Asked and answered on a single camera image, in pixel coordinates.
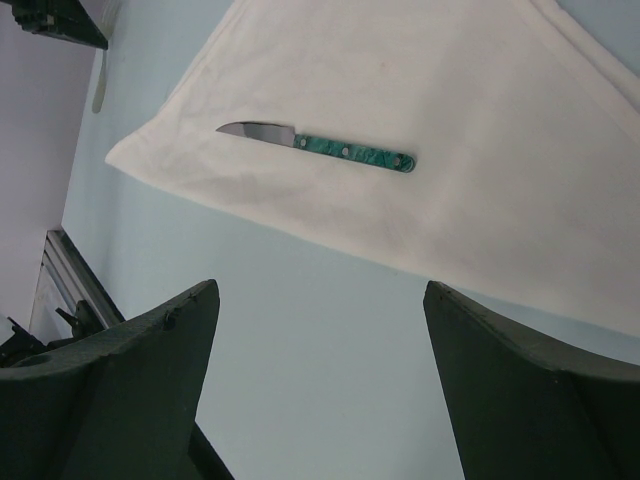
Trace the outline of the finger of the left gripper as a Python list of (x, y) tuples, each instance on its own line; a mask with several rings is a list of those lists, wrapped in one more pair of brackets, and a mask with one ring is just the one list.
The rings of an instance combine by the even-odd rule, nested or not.
[(76, 0), (9, 0), (15, 22), (25, 32), (96, 49), (108, 40)]

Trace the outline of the silver fork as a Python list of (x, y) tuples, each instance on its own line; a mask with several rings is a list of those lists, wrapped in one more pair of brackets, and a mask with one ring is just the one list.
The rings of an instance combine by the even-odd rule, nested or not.
[[(111, 42), (114, 34), (120, 8), (120, 1), (113, 0), (105, 3), (101, 17), (101, 31), (108, 43)], [(107, 83), (107, 54), (108, 50), (102, 51), (101, 66), (91, 106), (93, 114), (98, 114), (101, 111), (104, 102)]]

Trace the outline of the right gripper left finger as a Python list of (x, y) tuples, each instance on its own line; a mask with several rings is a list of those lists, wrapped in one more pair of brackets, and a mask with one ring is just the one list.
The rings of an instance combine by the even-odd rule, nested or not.
[(203, 281), (153, 310), (1, 371), (5, 479), (216, 479), (196, 424), (220, 297)]

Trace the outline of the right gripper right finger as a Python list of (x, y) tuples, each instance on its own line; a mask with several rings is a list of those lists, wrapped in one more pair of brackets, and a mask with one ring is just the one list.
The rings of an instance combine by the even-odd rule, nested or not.
[(423, 301), (468, 479), (636, 479), (638, 366), (556, 340), (436, 281)]

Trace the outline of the knife with green handle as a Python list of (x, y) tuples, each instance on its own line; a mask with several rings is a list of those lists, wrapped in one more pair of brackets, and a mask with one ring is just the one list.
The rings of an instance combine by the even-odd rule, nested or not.
[(411, 173), (416, 167), (416, 160), (410, 154), (300, 134), (293, 126), (233, 122), (218, 127), (216, 131), (404, 174)]

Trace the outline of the white cloth napkin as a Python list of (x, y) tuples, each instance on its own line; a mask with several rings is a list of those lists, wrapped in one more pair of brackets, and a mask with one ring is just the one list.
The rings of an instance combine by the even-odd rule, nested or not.
[[(416, 167), (216, 131), (233, 122)], [(639, 80), (554, 1), (235, 1), (106, 161), (317, 245), (639, 335)]]

